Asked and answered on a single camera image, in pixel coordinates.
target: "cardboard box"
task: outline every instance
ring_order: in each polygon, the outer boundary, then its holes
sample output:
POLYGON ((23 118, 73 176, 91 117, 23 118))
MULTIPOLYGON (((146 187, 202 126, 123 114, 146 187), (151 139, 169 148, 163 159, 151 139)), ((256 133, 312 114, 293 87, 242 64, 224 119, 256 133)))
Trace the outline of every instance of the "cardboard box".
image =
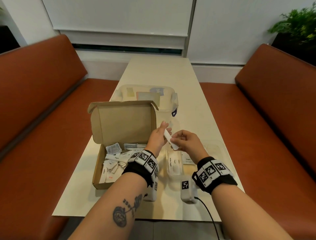
POLYGON ((156 126, 156 104, 153 101, 97 102, 91 103, 88 113, 91 114, 93 140, 101 144, 95 165, 92 184, 96 189, 108 189, 113 182, 99 183, 106 146, 119 143, 148 142, 156 126))

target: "tile floor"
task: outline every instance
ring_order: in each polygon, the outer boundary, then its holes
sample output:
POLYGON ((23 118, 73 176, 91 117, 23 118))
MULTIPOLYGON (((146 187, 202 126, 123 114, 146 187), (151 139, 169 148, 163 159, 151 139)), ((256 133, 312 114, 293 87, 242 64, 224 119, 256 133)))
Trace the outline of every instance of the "tile floor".
MULTIPOLYGON (((82 218, 71 218, 58 240, 66 240, 82 218)), ((220 239, 224 239, 217 224, 220 239)), ((212 223, 135 221, 129 240, 217 240, 212 223)))

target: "seat cushion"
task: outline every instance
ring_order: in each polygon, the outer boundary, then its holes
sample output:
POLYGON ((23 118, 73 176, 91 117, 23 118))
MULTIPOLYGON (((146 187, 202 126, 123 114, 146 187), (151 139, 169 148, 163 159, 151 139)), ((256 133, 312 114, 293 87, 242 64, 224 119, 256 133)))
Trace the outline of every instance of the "seat cushion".
POLYGON ((0 163, 0 239, 53 239, 52 213, 91 135, 91 102, 109 101, 118 81, 87 79, 0 163))
POLYGON ((87 71, 65 35, 0 55, 0 150, 87 71))
POLYGON ((316 175, 316 67, 263 44, 236 82, 316 175))
POLYGON ((201 87, 245 192, 294 239, 316 239, 316 183, 236 85, 201 87))

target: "table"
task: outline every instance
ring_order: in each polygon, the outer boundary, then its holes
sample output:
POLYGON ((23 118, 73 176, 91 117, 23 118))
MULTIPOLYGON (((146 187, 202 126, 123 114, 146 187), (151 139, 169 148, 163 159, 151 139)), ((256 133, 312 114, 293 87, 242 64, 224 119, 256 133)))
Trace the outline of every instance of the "table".
MULTIPOLYGON (((178 93, 179 100, 178 113, 173 119, 173 132, 185 129, 196 133, 200 139, 224 143, 189 59, 172 56, 135 56, 130 60, 117 89, 125 84, 172 87, 178 93)), ((159 126, 160 123, 161 119, 157 114, 157 125, 159 126)), ((54 216, 84 217, 105 192, 105 190, 96 190, 92 186, 99 147, 100 145, 94 143, 91 137, 53 212, 54 216)), ((181 201, 180 187, 177 188, 169 183, 164 161, 163 148, 158 157, 162 170, 158 175, 157 200, 143 201, 137 210, 136 218, 210 221, 207 211, 200 202, 188 205, 181 201)), ((238 187, 243 190, 228 153, 222 161, 233 172, 238 187)), ((192 172, 194 167, 196 166, 186 166, 185 173, 192 172)), ((198 191, 198 195, 208 207, 214 221, 220 222, 212 197, 201 190, 198 191)))

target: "green plant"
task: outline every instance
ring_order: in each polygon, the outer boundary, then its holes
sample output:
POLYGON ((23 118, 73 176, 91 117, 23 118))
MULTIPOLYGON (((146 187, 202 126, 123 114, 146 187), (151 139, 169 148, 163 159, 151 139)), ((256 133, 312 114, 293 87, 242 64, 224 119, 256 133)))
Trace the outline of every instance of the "green plant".
POLYGON ((310 8, 292 10, 281 15, 284 20, 276 23, 269 33, 287 33, 300 44, 316 41, 316 2, 310 8))

